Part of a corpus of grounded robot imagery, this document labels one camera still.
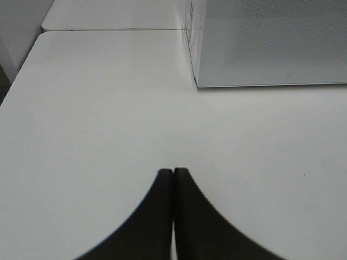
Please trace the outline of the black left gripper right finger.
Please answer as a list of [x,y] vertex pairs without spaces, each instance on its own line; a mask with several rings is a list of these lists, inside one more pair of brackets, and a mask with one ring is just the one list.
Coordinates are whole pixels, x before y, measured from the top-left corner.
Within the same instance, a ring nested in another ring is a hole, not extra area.
[[173,173],[178,259],[279,259],[233,227],[208,201],[186,168]]

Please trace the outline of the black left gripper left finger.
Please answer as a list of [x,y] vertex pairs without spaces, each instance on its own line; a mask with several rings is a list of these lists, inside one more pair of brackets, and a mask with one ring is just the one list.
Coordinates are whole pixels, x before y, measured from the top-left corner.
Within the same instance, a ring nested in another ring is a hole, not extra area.
[[78,259],[170,259],[173,200],[173,171],[161,169],[128,219]]

